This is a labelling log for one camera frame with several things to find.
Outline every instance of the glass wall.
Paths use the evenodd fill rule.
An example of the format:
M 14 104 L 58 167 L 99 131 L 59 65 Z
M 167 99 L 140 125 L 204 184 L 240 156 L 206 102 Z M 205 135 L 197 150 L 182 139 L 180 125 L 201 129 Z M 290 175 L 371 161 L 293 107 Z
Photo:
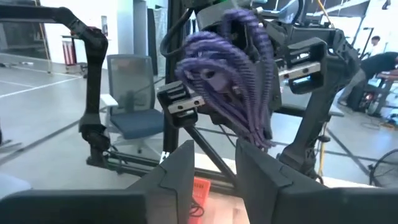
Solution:
M 0 0 L 0 4 L 39 6 L 40 1 Z M 39 23 L 0 23 L 0 53 L 47 59 L 44 41 L 45 31 Z

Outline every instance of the yellow cable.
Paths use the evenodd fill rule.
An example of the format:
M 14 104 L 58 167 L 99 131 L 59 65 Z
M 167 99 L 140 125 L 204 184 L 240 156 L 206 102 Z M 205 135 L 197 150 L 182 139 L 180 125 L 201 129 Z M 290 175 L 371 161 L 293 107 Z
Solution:
M 335 25 L 333 25 L 333 23 L 331 22 L 330 17 L 329 17 L 329 15 L 328 15 L 328 12 L 326 12 L 325 7 L 323 7 L 323 4 L 322 4 L 321 0 L 317 0 L 317 1 L 318 1 L 318 5 L 319 5 L 319 7 L 321 8 L 323 14 L 326 16 L 326 18 L 327 18 L 328 21 L 330 22 L 331 27 L 332 27 L 332 28 L 335 28 Z
M 325 123 L 323 125 L 322 129 L 322 135 L 324 136 L 326 134 L 326 128 L 328 126 L 328 123 Z M 318 175 L 323 176 L 323 163 L 325 159 L 325 143 L 321 142 L 321 147 L 320 147 L 320 152 L 319 152 L 319 169 L 318 169 Z
M 35 6 L 36 7 L 39 6 L 39 4 L 37 4 L 37 0 L 34 0 L 34 1 L 35 1 Z M 42 38 L 43 38 L 45 56 L 46 56 L 47 62 L 48 62 L 48 68 L 47 68 L 48 71 L 47 72 L 51 74 L 52 73 L 52 63 L 50 60 L 49 48 L 47 47 L 47 42 L 45 41 L 43 24 L 39 23 L 39 26 L 40 26 L 40 33 L 42 34 Z

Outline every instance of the concrete floor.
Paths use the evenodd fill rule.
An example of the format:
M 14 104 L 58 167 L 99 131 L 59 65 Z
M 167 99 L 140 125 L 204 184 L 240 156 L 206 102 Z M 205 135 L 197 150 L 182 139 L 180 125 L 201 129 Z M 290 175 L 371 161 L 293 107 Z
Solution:
M 7 60 L 23 60 L 6 57 Z M 54 66 L 55 74 L 46 72 L 45 62 L 34 66 L 0 68 L 0 118 L 6 139 L 22 146 L 0 151 L 0 172 L 29 181 L 37 189 L 117 189 L 132 184 L 137 177 L 90 167 L 85 164 L 88 145 L 80 137 L 77 122 L 85 107 L 86 80 L 78 75 L 64 74 L 63 67 Z M 108 92 L 108 77 L 103 72 L 101 91 Z M 368 182 L 366 166 L 398 145 L 398 132 L 388 129 L 364 128 L 370 119 L 346 109 L 344 118 L 333 117 L 328 125 L 331 142 L 326 144 L 324 175 L 353 182 Z M 273 156 L 293 141 L 300 118 L 275 114 L 272 117 Z M 210 119 L 201 116 L 197 126 L 222 157 L 233 159 L 234 149 L 227 137 Z M 162 134 L 154 136 L 150 145 L 156 152 L 144 156 L 159 157 Z M 191 139 L 180 131 L 180 143 Z M 133 148 L 123 151 L 135 152 Z

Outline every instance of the person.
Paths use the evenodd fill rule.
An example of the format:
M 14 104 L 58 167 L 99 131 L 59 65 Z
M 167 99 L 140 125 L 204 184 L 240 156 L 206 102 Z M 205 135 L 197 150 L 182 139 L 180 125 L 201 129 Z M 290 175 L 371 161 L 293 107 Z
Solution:
M 369 51 L 370 57 L 375 56 L 377 54 L 381 54 L 384 49 L 382 49 L 382 46 L 379 44 L 380 42 L 380 37 L 379 36 L 374 36 L 371 39 L 371 44 L 372 44 L 372 49 Z
M 398 52 L 386 52 L 369 57 L 361 62 L 359 71 L 353 76 L 350 83 L 344 88 L 338 103 L 347 105 L 347 98 L 353 91 L 353 88 L 362 81 L 370 80 L 375 74 L 381 72 L 390 72 L 390 75 L 398 75 Z

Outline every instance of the purple cable bundle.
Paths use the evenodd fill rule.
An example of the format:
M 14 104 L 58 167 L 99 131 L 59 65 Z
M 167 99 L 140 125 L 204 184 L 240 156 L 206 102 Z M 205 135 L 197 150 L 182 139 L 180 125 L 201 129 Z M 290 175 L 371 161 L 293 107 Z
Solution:
M 228 39 L 232 21 L 247 27 L 264 64 L 266 72 L 261 74 L 264 78 L 258 77 L 249 56 Z M 184 45 L 185 57 L 177 64 L 175 75 L 201 95 L 206 104 L 229 119 L 239 129 L 239 137 L 268 149 L 272 143 L 264 137 L 264 130 L 271 132 L 268 110 L 274 76 L 271 42 L 265 29 L 259 27 L 254 13 L 245 9 L 225 12 L 221 35 L 224 37 L 212 32 L 198 32 L 189 36 Z

